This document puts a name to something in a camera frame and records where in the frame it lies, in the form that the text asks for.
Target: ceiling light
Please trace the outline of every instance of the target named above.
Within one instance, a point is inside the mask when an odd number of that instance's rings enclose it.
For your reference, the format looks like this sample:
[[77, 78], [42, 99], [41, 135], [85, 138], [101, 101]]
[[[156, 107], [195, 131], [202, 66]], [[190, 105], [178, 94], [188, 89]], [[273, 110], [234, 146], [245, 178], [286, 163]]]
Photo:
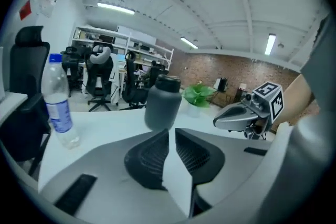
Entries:
[[109, 4], [104, 4], [104, 3], [98, 3], [97, 4], [98, 7], [102, 7], [102, 8], [110, 8], [110, 9], [114, 9], [114, 10], [118, 10], [119, 12], [125, 12], [128, 14], [134, 14], [135, 11], [128, 9], [128, 8], [122, 8], [122, 7], [118, 7], [118, 6], [114, 6], [114, 5], [109, 5]]
[[192, 44], [189, 40], [186, 40], [184, 37], [181, 37], [180, 40], [187, 43], [189, 46], [193, 47], [194, 49], [198, 49], [198, 47], [196, 45]]
[[268, 36], [268, 42], [267, 42], [267, 47], [266, 47], [266, 50], [265, 50], [265, 54], [266, 55], [270, 55], [271, 54], [271, 51], [273, 49], [273, 46], [274, 46], [276, 38], [277, 38], [276, 35], [269, 34], [269, 36]]

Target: white ceiling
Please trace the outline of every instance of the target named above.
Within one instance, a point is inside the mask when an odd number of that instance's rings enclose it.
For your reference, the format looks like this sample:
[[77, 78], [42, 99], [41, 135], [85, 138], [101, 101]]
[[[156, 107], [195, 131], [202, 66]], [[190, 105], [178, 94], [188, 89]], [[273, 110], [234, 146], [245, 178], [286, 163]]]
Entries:
[[[295, 69], [305, 63], [320, 20], [326, 15], [323, 0], [82, 0], [87, 18], [99, 27], [121, 24], [189, 50], [179, 38], [199, 50], [275, 61]], [[97, 8], [97, 1], [134, 9], [120, 15]], [[277, 40], [265, 57], [268, 34]]]

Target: blue label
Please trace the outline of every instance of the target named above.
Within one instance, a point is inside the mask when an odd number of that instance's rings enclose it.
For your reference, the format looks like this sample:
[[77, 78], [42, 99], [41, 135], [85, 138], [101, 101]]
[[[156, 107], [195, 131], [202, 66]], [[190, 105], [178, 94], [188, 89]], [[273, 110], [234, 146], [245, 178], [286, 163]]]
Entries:
[[57, 104], [48, 104], [50, 120], [58, 133], [65, 133], [72, 127], [68, 100]]

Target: plant pot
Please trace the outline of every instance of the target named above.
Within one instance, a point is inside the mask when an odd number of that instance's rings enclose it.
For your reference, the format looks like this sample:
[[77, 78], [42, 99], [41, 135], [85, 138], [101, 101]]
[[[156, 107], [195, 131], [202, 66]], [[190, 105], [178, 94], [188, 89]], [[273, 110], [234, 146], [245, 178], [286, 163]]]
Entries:
[[187, 115], [188, 116], [190, 116], [192, 118], [198, 118], [200, 111], [201, 111], [201, 109], [199, 107], [188, 103], [188, 107], [187, 107]]

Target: green plant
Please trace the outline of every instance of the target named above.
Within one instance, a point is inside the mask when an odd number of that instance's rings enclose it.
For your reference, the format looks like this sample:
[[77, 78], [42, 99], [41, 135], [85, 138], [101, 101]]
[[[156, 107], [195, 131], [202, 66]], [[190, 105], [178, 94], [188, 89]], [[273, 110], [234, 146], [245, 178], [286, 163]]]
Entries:
[[182, 96], [184, 99], [199, 108], [209, 107], [206, 98], [213, 94], [216, 90], [203, 84], [190, 85], [184, 89]]

